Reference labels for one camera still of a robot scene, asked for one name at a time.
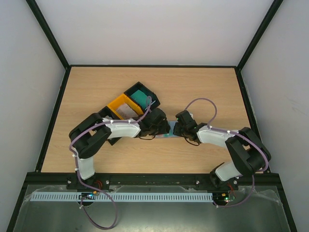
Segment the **white pink card stack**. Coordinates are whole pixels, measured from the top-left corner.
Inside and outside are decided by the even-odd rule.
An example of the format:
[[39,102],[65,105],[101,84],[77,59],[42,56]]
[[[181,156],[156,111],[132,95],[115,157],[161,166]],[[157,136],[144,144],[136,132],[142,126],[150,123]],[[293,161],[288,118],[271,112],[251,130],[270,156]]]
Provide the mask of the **white pink card stack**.
[[130,108],[126,103],[120,105],[116,112],[121,116],[124,120],[130,119],[134,116],[135,112]]

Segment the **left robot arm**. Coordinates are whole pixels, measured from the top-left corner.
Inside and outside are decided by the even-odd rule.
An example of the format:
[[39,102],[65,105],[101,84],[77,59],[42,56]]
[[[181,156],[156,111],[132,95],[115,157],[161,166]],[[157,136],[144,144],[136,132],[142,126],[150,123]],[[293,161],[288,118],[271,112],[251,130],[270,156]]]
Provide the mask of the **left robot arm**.
[[74,153],[76,171],[83,180],[95,174],[93,156],[107,140],[156,137],[170,130],[166,114],[159,108],[125,119],[109,119],[93,113],[69,133],[69,150]]

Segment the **yellow bin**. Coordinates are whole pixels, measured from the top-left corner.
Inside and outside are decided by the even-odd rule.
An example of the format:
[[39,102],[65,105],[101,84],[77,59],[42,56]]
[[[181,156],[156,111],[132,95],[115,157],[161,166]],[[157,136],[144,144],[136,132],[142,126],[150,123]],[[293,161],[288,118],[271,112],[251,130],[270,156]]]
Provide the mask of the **yellow bin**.
[[107,107],[121,120],[138,117],[144,114],[142,108],[126,94],[118,96],[112,102],[107,104]]

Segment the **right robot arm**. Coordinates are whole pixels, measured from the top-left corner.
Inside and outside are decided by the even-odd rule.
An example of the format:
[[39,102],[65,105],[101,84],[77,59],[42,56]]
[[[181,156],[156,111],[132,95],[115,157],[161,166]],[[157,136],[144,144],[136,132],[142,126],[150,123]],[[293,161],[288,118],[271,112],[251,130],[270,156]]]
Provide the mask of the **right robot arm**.
[[271,155],[251,128],[230,131],[207,123],[197,124],[187,110],[178,113],[176,119],[174,135],[194,145],[212,144],[228,150],[232,160],[210,172],[210,182],[215,189],[222,189],[235,177],[252,176],[268,169]]

